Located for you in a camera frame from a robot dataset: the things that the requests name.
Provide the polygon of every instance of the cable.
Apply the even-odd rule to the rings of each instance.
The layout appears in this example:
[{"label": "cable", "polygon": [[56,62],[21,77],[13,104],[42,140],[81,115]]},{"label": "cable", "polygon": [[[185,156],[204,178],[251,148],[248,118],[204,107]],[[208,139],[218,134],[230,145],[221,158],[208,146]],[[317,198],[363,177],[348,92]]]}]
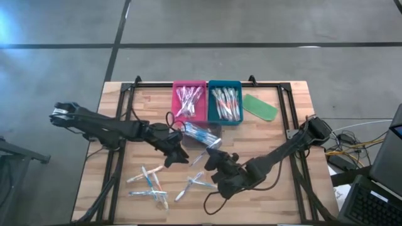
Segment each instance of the cable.
[{"label": "cable", "polygon": [[381,138],[381,137],[382,137],[383,135],[385,135],[387,132],[388,132],[388,130],[385,131],[384,133],[382,133],[380,136],[378,136],[377,138],[375,138],[375,139],[373,139],[373,140],[377,140],[377,139]]},{"label": "cable", "polygon": [[[300,159],[300,157],[299,156],[297,156],[297,154],[296,154],[297,152],[295,152],[295,157],[297,158],[297,159]],[[310,147],[308,147],[308,149],[307,149],[307,154],[306,154],[306,158],[308,157],[310,155]]]},{"label": "cable", "polygon": [[359,161],[359,160],[360,160],[360,153],[357,153],[357,162],[358,162],[358,163],[360,163],[360,161]]},{"label": "cable", "polygon": [[[133,113],[134,117],[135,117],[139,122],[141,122],[141,119],[139,119],[139,117],[137,116],[137,114],[135,113],[135,111],[134,111],[133,108],[131,108],[131,112]],[[173,121],[171,122],[171,124],[169,123],[169,118],[168,118],[169,115],[172,115],[172,116],[173,116]],[[173,128],[173,126],[174,126],[177,122],[180,122],[180,123],[183,125],[183,127],[184,127],[184,131],[186,131],[186,125],[184,124],[184,122],[181,121],[181,120],[176,120],[174,113],[171,112],[171,111],[168,111],[168,112],[166,113],[166,115],[165,115],[165,121],[166,121],[166,125],[168,125],[168,128],[171,129],[171,130],[173,130],[173,131],[176,131],[176,132],[177,132],[177,131],[180,131],[180,130],[177,130],[177,129]],[[155,128],[154,128],[154,130],[156,130],[156,131],[164,131],[165,129],[155,129]]]},{"label": "cable", "polygon": [[98,153],[99,151],[102,151],[103,149],[105,149],[105,147],[102,147],[102,148],[100,148],[99,150],[97,150],[96,152],[91,153],[90,155],[88,155],[88,156],[85,158],[85,160],[87,161],[87,160],[89,159],[89,157],[93,156],[94,154]]},{"label": "cable", "polygon": [[378,123],[378,122],[391,122],[391,121],[392,121],[392,119],[380,120],[380,121],[373,121],[373,122],[364,122],[364,123],[354,124],[354,125],[351,125],[351,126],[345,126],[345,127],[339,128],[339,129],[334,129],[332,132],[339,131],[339,130],[343,130],[343,129],[347,129],[347,128],[350,128],[350,127],[355,127],[355,126],[362,126],[362,125],[372,124],[372,123]]},{"label": "cable", "polygon": [[352,159],[356,160],[362,167],[364,167],[363,163],[361,163],[355,156],[349,154],[349,153],[343,153],[344,155],[351,157]]},{"label": "cable", "polygon": [[376,143],[376,144],[372,144],[372,145],[368,146],[367,148],[371,148],[371,147],[373,147],[373,146],[375,146],[375,145],[377,145],[377,144],[382,144],[383,142],[384,142],[384,141],[378,142],[378,143]]},{"label": "cable", "polygon": [[371,166],[371,159],[367,148],[364,148],[364,151],[366,152],[367,160],[369,160],[369,166]]},{"label": "cable", "polygon": [[271,186],[269,186],[267,188],[251,188],[251,190],[254,190],[254,191],[268,191],[268,190],[274,188],[276,186],[276,184],[278,183],[279,178],[281,177],[282,161],[283,161],[283,159],[279,163],[278,175],[276,176],[276,179],[275,179],[274,183]]},{"label": "cable", "polygon": [[207,205],[207,201],[208,201],[209,197],[210,197],[211,195],[215,195],[215,194],[218,194],[218,193],[219,193],[219,191],[211,192],[211,193],[209,193],[209,194],[207,195],[207,197],[205,198],[205,200],[204,200],[204,211],[206,212],[206,214],[208,214],[208,215],[214,215],[215,213],[219,212],[219,211],[225,206],[225,204],[226,204],[226,202],[227,202],[227,199],[225,199],[225,201],[223,202],[223,204],[222,204],[217,210],[215,210],[215,211],[212,212],[212,213],[208,212],[206,205]]},{"label": "cable", "polygon": [[352,163],[354,164],[355,169],[360,168],[359,163],[356,161],[356,159],[352,158],[351,155],[345,154],[344,156],[348,157],[352,161]]},{"label": "cable", "polygon": [[382,143],[383,141],[384,141],[384,139],[378,139],[378,140],[375,140],[375,141],[364,142],[364,143],[356,144],[356,145],[353,145],[353,146],[347,146],[348,149],[346,149],[344,151],[330,151],[330,152],[327,152],[325,154],[326,155],[342,154],[342,153],[345,153],[346,151],[348,151],[350,149],[355,149],[355,148],[358,148],[358,147],[361,147],[361,146],[365,146],[367,144],[379,144],[379,143]]},{"label": "cable", "polygon": [[3,205],[6,203],[6,200],[7,200],[7,198],[8,198],[8,195],[10,194],[11,189],[12,189],[12,187],[13,187],[13,176],[12,176],[12,174],[11,174],[11,165],[10,165],[10,162],[9,162],[9,161],[7,161],[6,163],[7,163],[7,166],[8,166],[9,189],[8,189],[8,191],[7,191],[7,193],[6,193],[6,196],[3,198],[3,200],[2,200],[1,203],[0,203],[0,210],[1,210],[1,207],[3,207]]}]

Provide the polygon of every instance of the concrete floor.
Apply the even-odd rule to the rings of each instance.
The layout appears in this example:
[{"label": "concrete floor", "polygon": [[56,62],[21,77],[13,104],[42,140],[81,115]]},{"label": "concrete floor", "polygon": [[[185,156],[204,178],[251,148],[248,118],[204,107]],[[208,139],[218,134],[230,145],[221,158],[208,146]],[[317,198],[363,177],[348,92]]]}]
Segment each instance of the concrete floor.
[{"label": "concrete floor", "polygon": [[[0,44],[113,43],[123,5],[5,0]],[[402,41],[401,22],[392,0],[133,0],[121,43]],[[52,156],[32,162],[14,225],[70,220],[88,143],[48,115],[57,101],[96,110],[111,51],[0,50],[0,135]],[[119,50],[111,80],[307,80],[317,115],[335,129],[393,117],[401,55],[402,47]],[[388,126],[351,131],[365,141]]]}]

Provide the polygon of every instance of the pink bin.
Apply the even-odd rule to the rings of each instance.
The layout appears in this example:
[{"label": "pink bin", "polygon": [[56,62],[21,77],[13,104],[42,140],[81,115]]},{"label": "pink bin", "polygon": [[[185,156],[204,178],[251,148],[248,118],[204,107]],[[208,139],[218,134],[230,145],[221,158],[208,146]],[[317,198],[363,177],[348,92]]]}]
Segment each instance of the pink bin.
[{"label": "pink bin", "polygon": [[171,97],[171,111],[176,116],[177,112],[182,108],[182,104],[180,103],[176,89],[182,86],[186,87],[199,87],[203,88],[200,99],[195,104],[195,116],[194,117],[185,117],[183,115],[176,118],[176,120],[180,120],[182,122],[185,121],[206,121],[207,120],[207,82],[204,80],[194,80],[194,81],[174,81],[173,82],[173,95]]}]

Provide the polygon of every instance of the yellow wire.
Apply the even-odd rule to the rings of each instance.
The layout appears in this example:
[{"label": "yellow wire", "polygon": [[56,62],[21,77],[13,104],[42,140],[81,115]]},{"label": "yellow wire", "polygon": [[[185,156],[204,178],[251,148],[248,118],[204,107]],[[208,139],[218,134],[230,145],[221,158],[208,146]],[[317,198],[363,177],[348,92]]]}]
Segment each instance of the yellow wire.
[{"label": "yellow wire", "polygon": [[344,155],[351,157],[352,159],[356,160],[362,167],[364,167],[363,163],[360,162],[355,156],[353,156],[349,153],[344,153]]},{"label": "yellow wire", "polygon": [[375,140],[375,141],[364,142],[364,143],[360,143],[360,144],[350,146],[348,149],[343,150],[343,151],[330,151],[330,152],[327,152],[325,154],[326,155],[344,154],[346,151],[348,151],[348,150],[350,150],[352,148],[357,148],[357,147],[368,145],[368,144],[378,144],[378,143],[381,143],[383,141],[384,141],[384,139],[378,139],[378,140]]}]

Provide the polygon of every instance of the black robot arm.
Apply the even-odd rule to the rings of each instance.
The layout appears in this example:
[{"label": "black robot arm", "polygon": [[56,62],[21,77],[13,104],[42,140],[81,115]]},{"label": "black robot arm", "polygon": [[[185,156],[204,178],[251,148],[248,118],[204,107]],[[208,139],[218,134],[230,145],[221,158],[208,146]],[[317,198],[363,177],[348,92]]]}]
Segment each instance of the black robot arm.
[{"label": "black robot arm", "polygon": [[230,199],[243,190],[253,190],[266,179],[266,175],[276,163],[292,153],[304,151],[311,145],[321,145],[329,139],[332,132],[329,126],[318,117],[308,119],[300,130],[287,142],[265,156],[258,156],[245,162],[237,163],[239,156],[216,149],[208,149],[210,155],[205,169],[217,172],[212,176],[218,184],[218,191],[225,199]]},{"label": "black robot arm", "polygon": [[83,137],[93,138],[107,149],[120,148],[123,140],[132,142],[145,141],[155,150],[166,156],[165,166],[172,163],[188,163],[188,155],[180,145],[183,135],[180,131],[170,132],[170,127],[163,123],[149,124],[149,121],[119,121],[115,118],[91,112],[77,103],[56,103],[50,122],[58,127],[76,128],[83,132]]}]

